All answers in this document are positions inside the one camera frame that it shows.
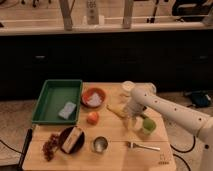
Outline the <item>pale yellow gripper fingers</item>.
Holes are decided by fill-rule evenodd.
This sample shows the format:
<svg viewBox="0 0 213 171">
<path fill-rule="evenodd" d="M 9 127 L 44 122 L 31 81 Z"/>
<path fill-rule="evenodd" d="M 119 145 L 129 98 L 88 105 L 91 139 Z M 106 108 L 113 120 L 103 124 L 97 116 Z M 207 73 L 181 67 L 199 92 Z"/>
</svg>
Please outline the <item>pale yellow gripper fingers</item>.
<svg viewBox="0 0 213 171">
<path fill-rule="evenodd" d="M 137 119 L 133 116 L 127 116 L 124 119 L 124 126 L 127 130 L 132 130 L 136 125 Z"/>
</svg>

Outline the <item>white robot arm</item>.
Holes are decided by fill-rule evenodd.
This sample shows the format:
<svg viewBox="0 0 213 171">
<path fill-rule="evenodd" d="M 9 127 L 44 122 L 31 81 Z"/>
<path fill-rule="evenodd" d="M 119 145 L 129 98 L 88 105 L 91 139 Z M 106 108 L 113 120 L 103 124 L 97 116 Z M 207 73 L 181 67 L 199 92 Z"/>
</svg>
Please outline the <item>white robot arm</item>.
<svg viewBox="0 0 213 171">
<path fill-rule="evenodd" d="M 152 90 L 134 85 L 128 90 L 130 100 L 125 108 L 133 115 L 143 106 L 173 120 L 204 143 L 213 142 L 213 117 L 157 96 Z"/>
</svg>

